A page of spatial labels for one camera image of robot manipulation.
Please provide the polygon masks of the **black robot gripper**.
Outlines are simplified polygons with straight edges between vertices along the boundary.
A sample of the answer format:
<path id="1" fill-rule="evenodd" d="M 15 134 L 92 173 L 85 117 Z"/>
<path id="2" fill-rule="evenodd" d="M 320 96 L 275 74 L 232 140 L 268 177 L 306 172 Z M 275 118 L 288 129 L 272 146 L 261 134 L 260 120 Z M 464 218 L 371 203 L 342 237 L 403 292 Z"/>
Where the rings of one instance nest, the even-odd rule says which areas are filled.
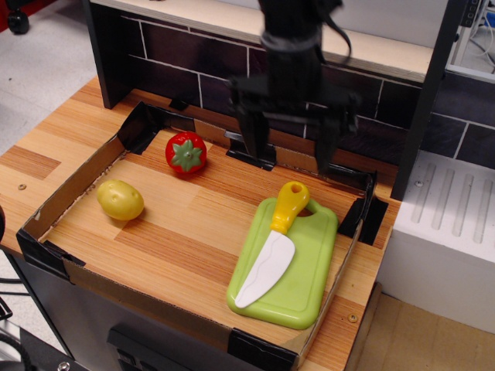
<path id="1" fill-rule="evenodd" d="M 267 69 L 229 80 L 230 101 L 247 153 L 261 159 L 268 142 L 269 120 L 318 128 L 315 158 L 325 175 L 340 139 L 357 131 L 358 94 L 323 76 L 319 36 L 262 36 Z"/>

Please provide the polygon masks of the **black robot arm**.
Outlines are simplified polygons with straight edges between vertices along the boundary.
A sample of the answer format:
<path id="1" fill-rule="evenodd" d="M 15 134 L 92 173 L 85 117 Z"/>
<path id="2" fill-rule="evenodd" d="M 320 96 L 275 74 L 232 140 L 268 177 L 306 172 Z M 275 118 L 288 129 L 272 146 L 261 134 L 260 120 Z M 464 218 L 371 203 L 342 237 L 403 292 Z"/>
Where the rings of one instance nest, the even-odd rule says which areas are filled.
<path id="1" fill-rule="evenodd" d="M 229 82 L 231 103 L 247 154 L 265 154 L 269 122 L 306 124 L 317 130 L 314 155 L 318 173 L 332 171 L 338 141 L 357 129 L 360 97 L 323 76 L 322 27 L 345 42 L 348 35 L 332 20 L 341 1 L 261 1 L 265 29 L 261 44 L 267 71 Z"/>

